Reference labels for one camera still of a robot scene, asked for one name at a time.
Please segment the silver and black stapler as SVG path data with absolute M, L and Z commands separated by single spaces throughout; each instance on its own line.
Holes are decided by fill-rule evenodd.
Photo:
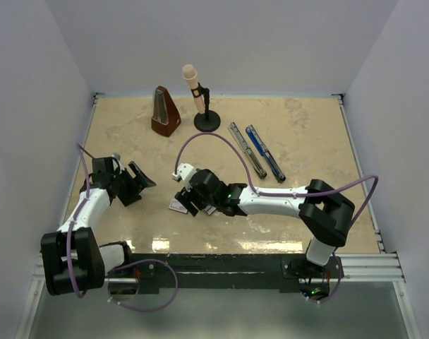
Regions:
M 229 125 L 229 132 L 239 145 L 240 149 L 243 151 L 243 153 L 246 155 L 246 157 L 249 159 L 250 163 L 253 166 L 253 169 L 255 173 L 259 176 L 260 179 L 264 179 L 267 176 L 267 172 L 264 170 L 262 165 L 259 163 L 257 157 L 255 156 L 255 153 L 249 146 L 248 142 L 245 140 L 245 138 L 242 136 L 241 132 L 239 131 L 237 125 L 234 122 L 231 122 Z

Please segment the blue and black stapler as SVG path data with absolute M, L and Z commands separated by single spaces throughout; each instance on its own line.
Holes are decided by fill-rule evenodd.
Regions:
M 264 157 L 266 163 L 270 166 L 275 179 L 279 183 L 284 182 L 286 180 L 285 174 L 280 169 L 279 165 L 277 164 L 277 162 L 273 158 L 268 147 L 263 143 L 261 137 L 259 137 L 257 131 L 255 130 L 255 128 L 252 124 L 246 127 L 246 133 L 248 134 L 249 138 L 251 139 L 254 146 L 258 150 L 259 154 L 262 157 Z

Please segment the staple box tray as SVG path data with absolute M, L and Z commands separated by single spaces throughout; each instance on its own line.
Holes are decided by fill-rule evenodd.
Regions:
M 206 215 L 212 215 L 217 209 L 213 206 L 207 206 L 203 211 Z

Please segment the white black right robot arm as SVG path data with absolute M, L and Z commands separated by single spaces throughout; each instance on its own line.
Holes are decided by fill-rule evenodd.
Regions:
M 195 216 L 206 208 L 234 216 L 283 215 L 302 220 L 313 235 L 303 269 L 313 278 L 328 269 L 331 254 L 343 247 L 355 205 L 320 179 L 292 189 L 266 189 L 252 184 L 225 184 L 214 172 L 183 163 L 173 173 L 183 188 L 175 199 Z

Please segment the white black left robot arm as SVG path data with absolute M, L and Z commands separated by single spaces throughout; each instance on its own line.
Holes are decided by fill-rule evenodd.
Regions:
M 140 193 L 156 186 L 135 162 L 124 167 L 120 156 L 92 159 L 92 171 L 80 188 L 77 206 L 57 231 L 41 238 L 44 277 L 49 294 L 74 292 L 82 297 L 88 290 L 103 286 L 105 276 L 113 271 L 129 276 L 135 260 L 125 242 L 99 246 L 94 236 L 97 226 L 114 199 L 127 207 L 141 199 Z

